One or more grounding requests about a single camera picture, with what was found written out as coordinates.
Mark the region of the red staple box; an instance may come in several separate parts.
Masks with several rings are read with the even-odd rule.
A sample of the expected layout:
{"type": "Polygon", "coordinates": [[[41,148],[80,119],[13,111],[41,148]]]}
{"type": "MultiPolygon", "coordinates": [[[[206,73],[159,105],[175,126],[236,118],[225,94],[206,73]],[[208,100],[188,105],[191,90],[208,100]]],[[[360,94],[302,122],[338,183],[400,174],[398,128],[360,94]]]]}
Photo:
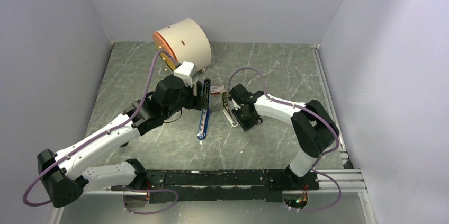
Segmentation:
{"type": "Polygon", "coordinates": [[[212,95],[215,95],[215,94],[220,94],[220,93],[224,92],[225,90],[226,90],[226,88],[225,88],[223,85],[220,85],[220,86],[211,86],[211,91],[210,91],[210,93],[211,93],[212,95]]]}

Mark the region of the beige olive stapler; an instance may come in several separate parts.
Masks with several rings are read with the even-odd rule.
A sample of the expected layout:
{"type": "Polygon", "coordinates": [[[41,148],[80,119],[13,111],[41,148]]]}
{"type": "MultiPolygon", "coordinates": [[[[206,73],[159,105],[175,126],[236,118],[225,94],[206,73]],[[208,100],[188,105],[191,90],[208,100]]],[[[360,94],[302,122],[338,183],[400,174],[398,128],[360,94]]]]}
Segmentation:
{"type": "Polygon", "coordinates": [[[222,111],[224,115],[226,116],[232,127],[234,128],[238,127],[239,123],[237,119],[233,116],[231,109],[229,108],[227,91],[221,91],[220,96],[222,100],[222,111]]]}

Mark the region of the blue black stapler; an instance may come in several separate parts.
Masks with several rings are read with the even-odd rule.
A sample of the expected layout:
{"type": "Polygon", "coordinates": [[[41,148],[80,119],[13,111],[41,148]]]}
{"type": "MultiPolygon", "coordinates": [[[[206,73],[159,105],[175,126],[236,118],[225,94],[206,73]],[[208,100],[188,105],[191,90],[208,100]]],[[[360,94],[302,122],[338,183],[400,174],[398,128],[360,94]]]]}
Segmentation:
{"type": "Polygon", "coordinates": [[[209,102],[210,102],[210,94],[211,94],[211,81],[208,78],[205,79],[203,82],[202,93],[203,93],[203,96],[202,96],[201,118],[200,118],[200,124],[199,124],[198,132],[197,132],[197,138],[200,141],[202,141],[206,138],[209,117],[210,117],[209,102]]]}

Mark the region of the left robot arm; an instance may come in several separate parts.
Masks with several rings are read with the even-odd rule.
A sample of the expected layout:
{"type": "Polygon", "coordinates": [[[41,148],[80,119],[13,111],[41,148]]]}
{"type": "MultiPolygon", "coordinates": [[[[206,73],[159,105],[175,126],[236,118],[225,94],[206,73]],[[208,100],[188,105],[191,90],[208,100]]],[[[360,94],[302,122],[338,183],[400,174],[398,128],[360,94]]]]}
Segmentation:
{"type": "Polygon", "coordinates": [[[182,109],[202,110],[209,99],[210,79],[186,85],[178,76],[168,75],[154,91],[132,103],[101,130],[65,149],[46,149],[38,154],[40,180],[50,202],[65,207],[83,193],[105,187],[124,186],[139,190],[147,184],[147,171],[137,159],[94,167],[98,159],[131,140],[138,139],[182,109]]]}

